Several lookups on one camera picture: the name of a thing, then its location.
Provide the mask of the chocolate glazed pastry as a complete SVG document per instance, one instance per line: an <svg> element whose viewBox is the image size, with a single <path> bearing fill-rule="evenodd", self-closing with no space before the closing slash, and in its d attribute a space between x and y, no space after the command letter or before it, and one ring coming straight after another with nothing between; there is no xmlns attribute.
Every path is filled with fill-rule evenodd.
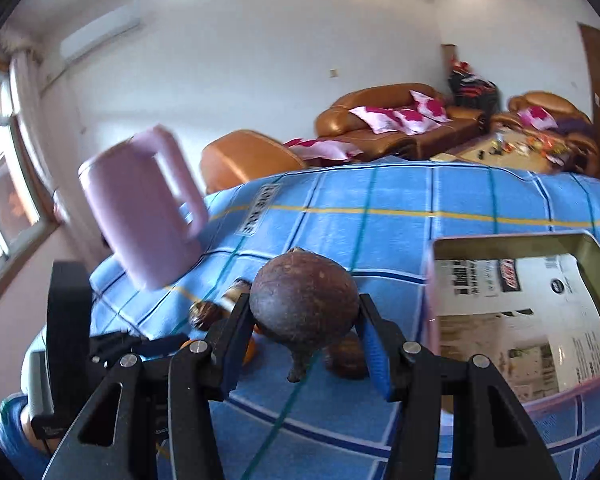
<svg viewBox="0 0 600 480"><path fill-rule="evenodd" d="M194 302L188 310L188 322L195 330L208 332L212 325L226 317L226 310L209 300Z"/></svg>

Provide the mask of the small orange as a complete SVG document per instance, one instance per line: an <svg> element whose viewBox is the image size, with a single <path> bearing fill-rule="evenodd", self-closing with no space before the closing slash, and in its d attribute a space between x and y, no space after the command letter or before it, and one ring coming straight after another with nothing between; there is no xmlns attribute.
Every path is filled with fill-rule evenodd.
<svg viewBox="0 0 600 480"><path fill-rule="evenodd" d="M180 348L181 349L186 348L192 342L193 342L193 339L187 339L186 341L184 341L180 345ZM246 353L244 355L244 358L242 359L242 365L243 366L248 365L253 360L253 358L256 356L257 351L258 351L257 341L253 337L251 337L250 341L249 341L249 344L247 346L247 350L246 350Z"/></svg>

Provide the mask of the dark purple passion fruit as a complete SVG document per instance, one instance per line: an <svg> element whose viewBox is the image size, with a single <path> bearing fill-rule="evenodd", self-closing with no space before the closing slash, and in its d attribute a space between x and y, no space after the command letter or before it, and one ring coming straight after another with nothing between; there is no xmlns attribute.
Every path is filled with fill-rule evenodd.
<svg viewBox="0 0 600 480"><path fill-rule="evenodd" d="M345 268L298 247L262 266L249 293L259 330L291 354L287 380L293 384L306 377L315 352L352 330L359 304Z"/></svg>

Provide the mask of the pink cookie tin box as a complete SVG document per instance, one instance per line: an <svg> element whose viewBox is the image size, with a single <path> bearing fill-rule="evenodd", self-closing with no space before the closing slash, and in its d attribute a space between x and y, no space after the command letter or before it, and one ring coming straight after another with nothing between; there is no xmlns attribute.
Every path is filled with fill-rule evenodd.
<svg viewBox="0 0 600 480"><path fill-rule="evenodd" d="M600 243L586 231L438 238L426 341L445 358L486 356L529 412L600 388Z"/></svg>

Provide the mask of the pink electric kettle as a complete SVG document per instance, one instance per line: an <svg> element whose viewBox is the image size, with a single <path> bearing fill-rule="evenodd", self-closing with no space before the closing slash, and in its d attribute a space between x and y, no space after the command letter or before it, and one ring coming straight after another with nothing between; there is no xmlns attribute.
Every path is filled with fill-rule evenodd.
<svg viewBox="0 0 600 480"><path fill-rule="evenodd" d="M78 176L102 235L138 288L193 269L209 211L180 144L155 126L87 159Z"/></svg>

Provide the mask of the blue plaid tablecloth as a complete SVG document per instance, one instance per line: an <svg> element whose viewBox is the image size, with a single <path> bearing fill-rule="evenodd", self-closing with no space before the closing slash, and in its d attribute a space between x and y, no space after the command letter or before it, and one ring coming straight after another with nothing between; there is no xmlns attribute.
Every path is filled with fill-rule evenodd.
<svg viewBox="0 0 600 480"><path fill-rule="evenodd" d="M571 228L600 243L600 180L458 162L396 162L281 174L211 194L199 263L175 284L142 292L114 259L91 276L93 334L149 339L189 330L189 307L217 300L293 247L337 261L405 336L422 334L426 266L440 237L554 234ZM322 364L288 382L289 352L261 340L237 389L212 405L230 479L378 479L398 410L369 380Z"/></svg>

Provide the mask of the brown leather chair near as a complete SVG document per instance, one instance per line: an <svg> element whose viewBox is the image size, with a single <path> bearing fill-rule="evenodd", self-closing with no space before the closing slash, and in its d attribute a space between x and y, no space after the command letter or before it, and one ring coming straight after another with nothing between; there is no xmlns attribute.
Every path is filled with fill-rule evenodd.
<svg viewBox="0 0 600 480"><path fill-rule="evenodd" d="M214 140L202 150L200 161L208 194L305 169L306 163L284 144L248 129L235 130Z"/></svg>

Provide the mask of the coffee table with clutter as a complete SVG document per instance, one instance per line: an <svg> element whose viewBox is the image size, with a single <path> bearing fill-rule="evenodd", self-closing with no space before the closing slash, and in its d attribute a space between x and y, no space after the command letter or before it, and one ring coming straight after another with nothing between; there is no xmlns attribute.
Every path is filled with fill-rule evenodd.
<svg viewBox="0 0 600 480"><path fill-rule="evenodd" d="M501 128L431 157L433 162L467 162L537 174L559 174L573 166L571 148L552 136Z"/></svg>

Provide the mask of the pink floral pillow middle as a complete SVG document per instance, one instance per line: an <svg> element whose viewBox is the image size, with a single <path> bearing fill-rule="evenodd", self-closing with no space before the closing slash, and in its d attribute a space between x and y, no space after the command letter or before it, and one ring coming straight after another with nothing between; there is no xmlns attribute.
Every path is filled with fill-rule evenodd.
<svg viewBox="0 0 600 480"><path fill-rule="evenodd" d="M417 136L439 127L439 124L433 119L411 107L393 110L392 114L396 118L400 130L409 136Z"/></svg>

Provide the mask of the pink floral pillow right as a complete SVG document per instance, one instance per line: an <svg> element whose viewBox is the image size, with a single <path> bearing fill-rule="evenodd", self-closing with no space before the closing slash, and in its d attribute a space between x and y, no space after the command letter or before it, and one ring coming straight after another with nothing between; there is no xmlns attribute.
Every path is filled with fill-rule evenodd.
<svg viewBox="0 0 600 480"><path fill-rule="evenodd" d="M440 100L414 90L411 91L411 96L416 106L418 119L427 119L437 124L446 124L451 121Z"/></svg>

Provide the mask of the pink floral pillow left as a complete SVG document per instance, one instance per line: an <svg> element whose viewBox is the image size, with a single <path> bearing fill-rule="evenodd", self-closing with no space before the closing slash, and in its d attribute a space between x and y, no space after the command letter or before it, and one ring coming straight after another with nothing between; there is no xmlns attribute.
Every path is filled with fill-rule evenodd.
<svg viewBox="0 0 600 480"><path fill-rule="evenodd" d="M365 122L375 134L402 132L390 108L358 106L351 108L350 113Z"/></svg>

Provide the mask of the stacked dark chairs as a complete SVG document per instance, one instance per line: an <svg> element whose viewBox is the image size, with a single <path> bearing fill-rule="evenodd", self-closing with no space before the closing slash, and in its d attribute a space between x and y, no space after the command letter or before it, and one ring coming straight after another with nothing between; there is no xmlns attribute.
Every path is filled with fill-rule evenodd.
<svg viewBox="0 0 600 480"><path fill-rule="evenodd" d="M482 110L486 115L500 110L498 86L474 73L467 62L453 60L448 81L456 106Z"/></svg>

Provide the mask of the brown leather three-seat sofa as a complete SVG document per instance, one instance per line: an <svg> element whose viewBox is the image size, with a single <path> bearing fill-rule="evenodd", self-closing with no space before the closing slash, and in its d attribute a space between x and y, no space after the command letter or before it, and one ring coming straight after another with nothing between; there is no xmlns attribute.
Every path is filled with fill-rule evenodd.
<svg viewBox="0 0 600 480"><path fill-rule="evenodd" d="M459 107L428 84L386 84L342 96L315 119L321 139L361 150L362 159L428 159L484 133L486 115Z"/></svg>

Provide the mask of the window with frame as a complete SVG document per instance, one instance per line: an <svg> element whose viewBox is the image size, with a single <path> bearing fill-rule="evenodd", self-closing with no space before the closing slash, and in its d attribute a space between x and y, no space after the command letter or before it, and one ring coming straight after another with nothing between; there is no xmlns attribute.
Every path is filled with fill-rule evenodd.
<svg viewBox="0 0 600 480"><path fill-rule="evenodd" d="M57 227L24 145L7 63L0 61L0 299Z"/></svg>

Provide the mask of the white wall air conditioner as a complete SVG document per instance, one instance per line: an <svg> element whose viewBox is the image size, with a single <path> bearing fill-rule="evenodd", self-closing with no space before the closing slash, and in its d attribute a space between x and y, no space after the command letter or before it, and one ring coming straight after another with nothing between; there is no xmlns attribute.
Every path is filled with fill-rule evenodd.
<svg viewBox="0 0 600 480"><path fill-rule="evenodd" d="M59 54L72 63L105 42L142 24L140 12L134 4L120 6L91 21L61 41Z"/></svg>

